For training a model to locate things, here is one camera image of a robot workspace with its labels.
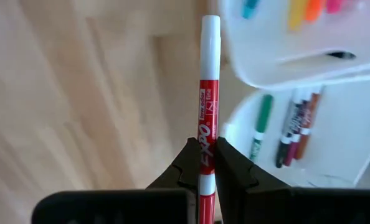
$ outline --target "green marker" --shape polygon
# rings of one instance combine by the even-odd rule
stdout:
[[[257,156],[261,149],[262,139],[264,137],[264,132],[267,128],[268,119],[270,117],[271,108],[272,108],[273,97],[271,95],[264,95],[262,97],[259,117],[255,125],[255,134],[252,144],[252,150],[250,153],[250,160],[255,162]]]

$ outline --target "wooden floor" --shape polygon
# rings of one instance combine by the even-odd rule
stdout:
[[[141,189],[167,168],[197,131],[208,8],[0,0],[0,223],[29,223],[53,192]]]

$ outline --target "red marker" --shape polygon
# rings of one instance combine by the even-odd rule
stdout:
[[[216,175],[214,148],[217,141],[218,94],[221,56],[220,17],[204,16],[201,37],[198,140],[202,147],[199,179],[199,224],[213,224]]]
[[[305,148],[308,143],[308,138],[311,132],[311,127],[313,125],[313,120],[315,117],[316,109],[321,95],[321,86],[316,86],[313,88],[312,99],[307,106],[307,110],[304,115],[303,122],[301,124],[301,139],[300,145],[295,154],[295,159],[301,159],[304,156]]]

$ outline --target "brown marker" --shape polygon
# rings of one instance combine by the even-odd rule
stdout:
[[[321,89],[322,86],[316,86],[313,88],[313,94],[311,101],[306,107],[306,111],[304,112],[304,118],[301,123],[301,138],[300,138],[300,144],[297,149],[297,152],[295,153],[295,159],[301,159],[303,158],[305,148],[307,147],[308,139],[310,137],[311,128],[313,125],[313,119],[315,117],[316,109],[318,107],[318,103],[321,96]]]

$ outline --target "pink marker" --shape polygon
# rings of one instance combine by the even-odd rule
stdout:
[[[340,11],[342,3],[343,0],[328,0],[326,3],[326,11],[330,14],[337,13]]]

